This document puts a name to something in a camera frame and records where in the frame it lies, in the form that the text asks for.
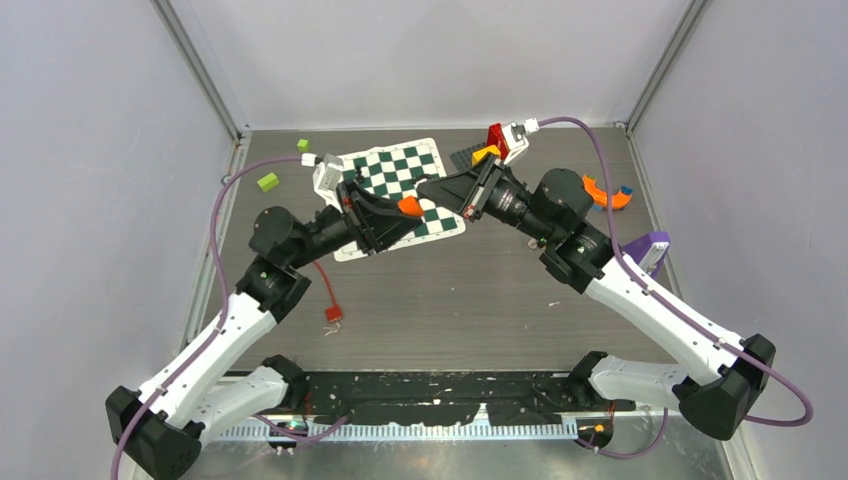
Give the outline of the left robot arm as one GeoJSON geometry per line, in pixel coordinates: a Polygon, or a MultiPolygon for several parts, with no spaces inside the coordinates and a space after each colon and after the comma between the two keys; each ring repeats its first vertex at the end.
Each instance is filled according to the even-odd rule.
{"type": "Polygon", "coordinates": [[[337,185],[337,205],[304,223],[273,206],[256,218],[255,258],[215,319],[170,364],[135,390],[117,387],[105,402],[119,457],[154,479],[178,479],[222,431],[264,410],[298,412],[309,382],[293,361],[275,355],[242,380],[215,389],[234,362],[299,303],[311,282],[301,267],[354,243],[381,253],[423,223],[413,196],[392,201],[354,181],[337,185]]]}

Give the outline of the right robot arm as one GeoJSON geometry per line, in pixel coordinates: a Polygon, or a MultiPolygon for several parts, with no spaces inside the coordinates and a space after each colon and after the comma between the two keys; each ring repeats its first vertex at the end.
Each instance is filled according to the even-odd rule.
{"type": "Polygon", "coordinates": [[[569,375],[571,397],[584,410],[628,400],[679,412],[695,429],[729,440],[762,394],[776,348],[760,334],[742,338],[689,307],[586,221],[593,204],[582,178],[548,170],[530,191],[508,167],[482,166],[438,178],[412,177],[417,197],[451,213],[473,208],[543,245],[546,271],[558,282],[611,308],[672,358],[671,364],[626,361],[592,351],[569,375]]]}

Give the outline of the dark grey building baseplate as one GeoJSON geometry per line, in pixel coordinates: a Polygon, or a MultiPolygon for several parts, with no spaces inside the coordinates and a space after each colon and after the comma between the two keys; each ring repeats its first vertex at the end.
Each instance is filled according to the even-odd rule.
{"type": "Polygon", "coordinates": [[[475,152],[477,152],[478,150],[485,148],[486,146],[487,146],[487,144],[485,142],[480,142],[480,143],[465,147],[461,150],[458,150],[454,153],[451,153],[449,155],[449,159],[451,160],[453,165],[456,167],[456,170],[457,170],[458,173],[465,172],[467,170],[472,169],[472,160],[473,160],[472,155],[475,152]]]}

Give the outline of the yellow building block tower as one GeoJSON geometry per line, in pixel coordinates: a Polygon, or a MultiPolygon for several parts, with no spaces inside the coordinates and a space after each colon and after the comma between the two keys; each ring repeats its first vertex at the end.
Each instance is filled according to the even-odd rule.
{"type": "Polygon", "coordinates": [[[495,159],[499,159],[501,157],[501,152],[496,145],[488,145],[473,151],[471,153],[470,166],[474,168],[477,165],[485,163],[490,157],[495,159]]]}

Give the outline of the green white chess mat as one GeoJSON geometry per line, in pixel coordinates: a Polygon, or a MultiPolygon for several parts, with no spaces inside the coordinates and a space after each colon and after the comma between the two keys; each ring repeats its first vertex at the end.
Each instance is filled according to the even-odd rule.
{"type": "MultiPolygon", "coordinates": [[[[343,180],[361,176],[362,187],[375,195],[399,201],[417,195],[413,180],[422,175],[439,178],[446,175],[436,143],[422,138],[339,156],[344,161],[343,180]]],[[[423,225],[390,247],[392,251],[445,240],[466,230],[464,219],[437,207],[433,202],[419,201],[425,211],[423,225]]]]}

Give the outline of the red building block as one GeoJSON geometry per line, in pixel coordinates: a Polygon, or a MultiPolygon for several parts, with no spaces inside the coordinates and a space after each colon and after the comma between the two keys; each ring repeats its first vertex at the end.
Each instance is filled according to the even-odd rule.
{"type": "Polygon", "coordinates": [[[495,147],[501,160],[505,160],[507,158],[510,152],[510,147],[501,123],[495,123],[489,126],[486,145],[488,147],[495,147]]]}

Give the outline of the light green block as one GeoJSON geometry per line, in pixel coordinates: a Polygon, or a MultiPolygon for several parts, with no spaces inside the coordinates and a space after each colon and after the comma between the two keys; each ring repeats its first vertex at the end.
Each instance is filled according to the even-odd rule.
{"type": "Polygon", "coordinates": [[[275,173],[268,173],[260,177],[256,183],[263,193],[267,193],[280,184],[280,179],[275,173]]]}

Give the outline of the orange curved toy track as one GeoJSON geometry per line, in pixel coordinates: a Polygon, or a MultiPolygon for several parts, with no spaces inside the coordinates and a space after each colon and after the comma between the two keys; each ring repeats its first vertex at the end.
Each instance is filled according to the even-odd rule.
{"type": "Polygon", "coordinates": [[[584,190],[592,197],[595,210],[613,211],[623,210],[632,200],[633,190],[625,185],[622,185],[617,191],[610,194],[608,191],[600,188],[595,177],[590,175],[582,176],[584,190]]]}

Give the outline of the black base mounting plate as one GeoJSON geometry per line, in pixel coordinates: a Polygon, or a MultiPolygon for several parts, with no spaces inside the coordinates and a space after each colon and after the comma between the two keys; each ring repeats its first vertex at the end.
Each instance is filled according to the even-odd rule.
{"type": "Polygon", "coordinates": [[[628,412],[586,382],[551,371],[318,371],[289,388],[283,411],[323,424],[468,425],[486,412],[497,426],[553,425],[563,413],[628,412]]]}

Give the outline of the purple white device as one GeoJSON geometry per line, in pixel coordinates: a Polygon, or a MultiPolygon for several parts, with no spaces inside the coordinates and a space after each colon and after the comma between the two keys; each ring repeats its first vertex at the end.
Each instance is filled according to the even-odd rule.
{"type": "Polygon", "coordinates": [[[656,279],[671,245],[670,235],[665,231],[649,232],[622,247],[638,266],[656,279]]]}

